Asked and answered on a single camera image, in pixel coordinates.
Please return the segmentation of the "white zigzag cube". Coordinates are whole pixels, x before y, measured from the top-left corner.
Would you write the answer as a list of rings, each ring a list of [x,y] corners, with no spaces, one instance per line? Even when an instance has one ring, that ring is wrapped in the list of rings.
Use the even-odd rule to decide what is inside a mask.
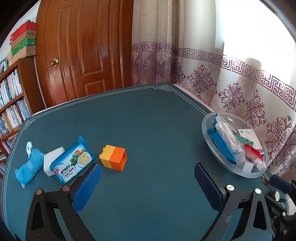
[[[251,173],[254,167],[254,163],[248,160],[237,164],[237,167],[246,173]]]

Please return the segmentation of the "blue woven cloth pouch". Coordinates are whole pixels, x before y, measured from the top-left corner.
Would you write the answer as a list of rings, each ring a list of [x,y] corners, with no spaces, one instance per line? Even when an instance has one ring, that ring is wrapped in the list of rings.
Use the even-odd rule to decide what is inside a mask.
[[[26,151],[28,154],[28,161],[22,164],[18,169],[15,169],[16,179],[21,183],[22,188],[32,181],[36,173],[43,168],[44,153],[38,148],[33,148],[32,142],[27,142]]]

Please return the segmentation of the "white sponge block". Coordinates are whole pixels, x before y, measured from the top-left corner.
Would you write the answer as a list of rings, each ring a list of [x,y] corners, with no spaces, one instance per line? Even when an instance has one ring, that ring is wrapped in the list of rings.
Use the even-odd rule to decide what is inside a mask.
[[[50,166],[52,164],[53,161],[55,161],[61,154],[63,154],[65,152],[65,149],[63,147],[59,147],[57,149],[52,150],[49,153],[46,153],[44,155],[44,172],[48,177],[51,177],[54,174],[53,171],[51,171]]]

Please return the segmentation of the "red balloon glue packet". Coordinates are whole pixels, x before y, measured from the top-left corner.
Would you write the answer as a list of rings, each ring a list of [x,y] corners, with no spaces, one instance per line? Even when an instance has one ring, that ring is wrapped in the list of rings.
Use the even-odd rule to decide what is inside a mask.
[[[263,160],[263,156],[260,151],[255,149],[254,147],[244,144],[244,150],[245,150],[245,156],[248,161],[251,161],[254,163],[255,167],[259,171],[266,171],[267,166],[265,164],[265,161]]]

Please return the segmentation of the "orange yellow toy brick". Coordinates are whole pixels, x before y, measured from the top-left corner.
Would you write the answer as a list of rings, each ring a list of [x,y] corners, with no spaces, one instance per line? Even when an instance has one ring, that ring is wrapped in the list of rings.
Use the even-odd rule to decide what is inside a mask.
[[[102,149],[99,159],[104,167],[122,172],[127,160],[126,150],[124,148],[106,145]]]

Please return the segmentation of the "blue noodle snack packet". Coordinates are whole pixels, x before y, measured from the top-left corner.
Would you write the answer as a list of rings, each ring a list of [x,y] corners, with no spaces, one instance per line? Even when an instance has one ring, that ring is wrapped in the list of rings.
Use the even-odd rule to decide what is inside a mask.
[[[233,152],[230,150],[227,143],[224,141],[220,133],[215,128],[210,128],[207,130],[207,133],[217,147],[217,149],[221,152],[221,154],[232,164],[236,165],[236,158],[234,157]]]

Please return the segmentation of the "blue noodle packet on mat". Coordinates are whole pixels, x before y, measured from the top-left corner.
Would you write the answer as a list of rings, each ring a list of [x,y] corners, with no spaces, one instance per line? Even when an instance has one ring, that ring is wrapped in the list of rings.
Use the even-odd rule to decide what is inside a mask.
[[[60,154],[50,164],[50,170],[60,183],[65,184],[95,158],[96,155],[90,152],[85,139],[79,136],[75,144]]]

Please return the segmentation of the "white tissue packet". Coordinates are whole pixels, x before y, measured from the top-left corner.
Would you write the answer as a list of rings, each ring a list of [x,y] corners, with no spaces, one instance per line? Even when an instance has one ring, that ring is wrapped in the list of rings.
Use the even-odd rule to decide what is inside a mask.
[[[238,144],[232,130],[229,126],[216,114],[213,127],[220,133],[224,141],[229,146],[236,158],[236,165],[245,161],[245,151]]]

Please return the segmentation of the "clear plastic bowl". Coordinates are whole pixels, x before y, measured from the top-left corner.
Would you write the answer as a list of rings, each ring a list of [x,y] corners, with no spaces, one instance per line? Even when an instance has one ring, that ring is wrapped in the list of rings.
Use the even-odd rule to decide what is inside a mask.
[[[242,118],[231,113],[209,113],[202,120],[202,133],[214,157],[231,173],[257,178],[266,172],[266,147]]]

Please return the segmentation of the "green dotted card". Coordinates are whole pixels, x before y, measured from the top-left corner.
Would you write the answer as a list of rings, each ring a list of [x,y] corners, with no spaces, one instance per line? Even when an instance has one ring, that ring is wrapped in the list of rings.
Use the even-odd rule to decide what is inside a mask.
[[[247,138],[245,138],[237,133],[235,134],[235,138],[242,149],[244,149],[245,145],[249,145],[251,147],[253,147],[253,145],[254,145],[254,142],[248,140]]]

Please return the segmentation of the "white printed card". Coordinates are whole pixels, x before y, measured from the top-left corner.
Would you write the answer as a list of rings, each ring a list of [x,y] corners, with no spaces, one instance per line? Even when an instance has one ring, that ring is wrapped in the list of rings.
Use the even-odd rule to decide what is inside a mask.
[[[255,131],[252,128],[247,129],[238,129],[238,133],[248,139],[249,141],[253,142],[253,147],[257,150],[262,149],[262,146],[260,144],[259,138],[257,137]]]

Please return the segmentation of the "teal table mat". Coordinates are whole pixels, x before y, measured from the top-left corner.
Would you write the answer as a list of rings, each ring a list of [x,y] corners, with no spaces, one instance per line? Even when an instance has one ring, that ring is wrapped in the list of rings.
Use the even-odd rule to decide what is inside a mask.
[[[81,98],[27,119],[15,140],[2,185],[2,214],[10,232],[25,239],[37,189],[62,184],[43,170],[22,187],[15,170],[27,161],[26,144],[48,153],[85,138],[93,154],[105,145],[125,148],[119,172],[102,178],[79,215],[96,240],[200,240],[217,216],[197,183],[194,168],[206,163],[238,190],[260,188],[260,178],[227,171],[210,152],[202,133],[209,112],[175,85],[144,85]]]

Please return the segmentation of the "wooden bookshelf with books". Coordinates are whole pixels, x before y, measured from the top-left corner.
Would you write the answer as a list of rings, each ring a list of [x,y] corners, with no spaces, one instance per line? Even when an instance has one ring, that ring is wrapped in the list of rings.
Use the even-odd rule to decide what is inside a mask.
[[[1,176],[18,132],[33,114],[45,109],[33,56],[17,60],[8,69],[1,61]]]

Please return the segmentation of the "brass door knob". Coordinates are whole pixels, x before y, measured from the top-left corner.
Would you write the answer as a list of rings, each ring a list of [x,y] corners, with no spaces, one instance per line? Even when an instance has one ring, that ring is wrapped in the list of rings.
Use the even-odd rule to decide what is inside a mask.
[[[59,60],[57,58],[53,58],[51,61],[50,61],[50,66],[55,68],[57,67],[59,64]]]

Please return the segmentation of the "purple patterned white curtain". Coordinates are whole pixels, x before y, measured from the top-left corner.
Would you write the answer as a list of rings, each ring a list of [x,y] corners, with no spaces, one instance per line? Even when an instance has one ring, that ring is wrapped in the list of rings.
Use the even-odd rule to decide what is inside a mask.
[[[295,178],[295,40],[260,1],[134,1],[132,84],[171,82],[244,119]]]

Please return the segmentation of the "brown wooden door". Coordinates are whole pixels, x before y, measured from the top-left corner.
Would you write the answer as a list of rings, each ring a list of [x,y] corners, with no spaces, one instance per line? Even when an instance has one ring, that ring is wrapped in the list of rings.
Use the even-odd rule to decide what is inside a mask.
[[[132,85],[132,16],[128,0],[41,1],[36,65],[46,106]]]

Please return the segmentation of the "stacked boxes on shelf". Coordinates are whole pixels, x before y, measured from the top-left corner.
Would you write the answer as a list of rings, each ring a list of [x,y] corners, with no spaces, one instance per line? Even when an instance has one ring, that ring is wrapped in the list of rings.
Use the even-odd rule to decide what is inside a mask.
[[[11,51],[7,60],[9,66],[13,64],[13,57],[24,47],[34,46],[36,43],[36,23],[27,20],[18,27],[10,36]]]

